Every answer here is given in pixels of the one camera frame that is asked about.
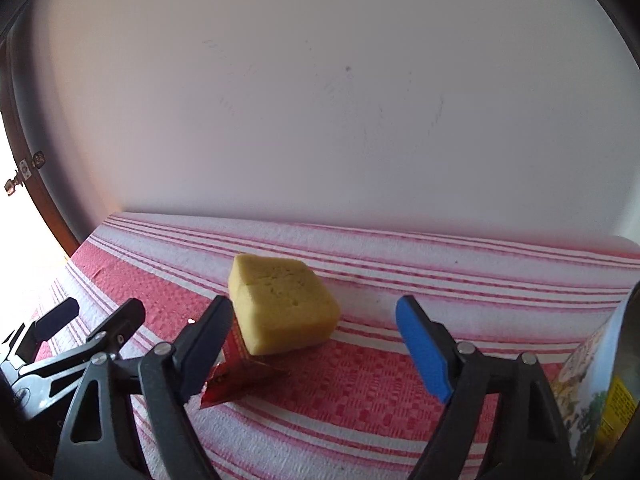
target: red wrapper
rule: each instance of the red wrapper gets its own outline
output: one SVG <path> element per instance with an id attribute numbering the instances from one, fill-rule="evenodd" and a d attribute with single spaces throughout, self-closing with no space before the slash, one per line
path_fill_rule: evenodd
<path id="1" fill-rule="evenodd" d="M 236 316 L 222 345 L 222 355 L 223 360 L 211 369 L 200 399 L 200 409 L 241 399 L 289 375 L 288 370 L 265 364 L 249 355 Z"/>

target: metal pin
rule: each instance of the metal pin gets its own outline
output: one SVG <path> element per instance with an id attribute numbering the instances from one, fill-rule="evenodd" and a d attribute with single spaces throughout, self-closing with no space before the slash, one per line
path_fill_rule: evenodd
<path id="1" fill-rule="evenodd" d="M 169 352 L 171 352 L 172 348 L 173 347 L 171 346 L 171 343 L 167 343 L 166 341 L 163 341 L 156 345 L 156 347 L 154 348 L 154 354 L 167 355 Z"/>
<path id="2" fill-rule="evenodd" d="M 104 352 L 98 352 L 91 358 L 91 362 L 96 366 L 103 365 L 105 364 L 105 362 L 107 362 L 107 354 L 105 354 Z"/>
<path id="3" fill-rule="evenodd" d="M 532 352 L 524 352 L 522 354 L 522 362 L 526 365 L 534 365 L 538 362 L 538 358 Z"/>
<path id="4" fill-rule="evenodd" d="M 475 351 L 476 346 L 469 341 L 460 341 L 460 343 L 458 343 L 458 352 L 462 355 L 471 355 Z"/>

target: candy wrapper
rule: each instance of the candy wrapper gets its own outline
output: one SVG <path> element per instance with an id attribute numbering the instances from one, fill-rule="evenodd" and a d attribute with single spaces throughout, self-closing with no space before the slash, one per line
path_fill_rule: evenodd
<path id="1" fill-rule="evenodd" d="M 604 460 L 638 405 L 639 290 L 640 283 L 575 349 L 551 383 L 580 474 Z"/>
<path id="2" fill-rule="evenodd" d="M 242 340 L 238 320 L 234 316 L 222 352 L 207 378 L 200 399 L 200 409 L 241 399 L 288 374 L 287 370 L 273 367 L 249 355 Z"/>

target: striped tablecloth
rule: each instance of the striped tablecloth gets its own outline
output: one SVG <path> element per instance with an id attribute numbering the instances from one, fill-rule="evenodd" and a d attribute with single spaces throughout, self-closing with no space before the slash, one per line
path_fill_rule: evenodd
<path id="1" fill-rule="evenodd" d="M 640 277 L 640 257 L 560 250 L 457 236 L 308 224 L 117 214 L 78 249 L 42 298 L 67 296 L 80 316 L 50 345 L 54 354 L 127 298 L 146 323 L 124 357 L 173 340 L 217 294 L 238 252 L 304 260 L 342 306 L 325 345 L 274 359 L 291 374 L 259 395 L 187 409 L 222 478 L 403 479 L 442 412 L 424 390 L 396 329 L 394 307 L 414 294 L 454 338 L 487 354 L 536 352 L 549 376 L 607 319 Z M 134 398 L 150 469 L 165 478 L 144 403 Z M 463 478 L 484 453 L 495 399 L 485 409 Z"/>

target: metal hinge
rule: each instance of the metal hinge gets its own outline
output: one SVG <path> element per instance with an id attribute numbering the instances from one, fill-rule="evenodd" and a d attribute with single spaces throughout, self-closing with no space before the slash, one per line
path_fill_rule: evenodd
<path id="1" fill-rule="evenodd" d="M 14 194 L 15 189 L 18 186 L 23 186 L 24 183 L 31 178 L 31 175 L 32 175 L 31 168 L 39 170 L 41 167 L 44 166 L 45 162 L 47 161 L 44 157 L 44 153 L 42 152 L 34 153 L 33 156 L 30 157 L 30 159 L 31 160 L 29 162 L 27 162 L 26 158 L 21 160 L 20 163 L 18 164 L 20 173 L 16 171 L 15 176 L 7 180 L 6 183 L 4 184 L 4 190 L 6 191 L 8 196 L 11 196 L 12 194 Z"/>

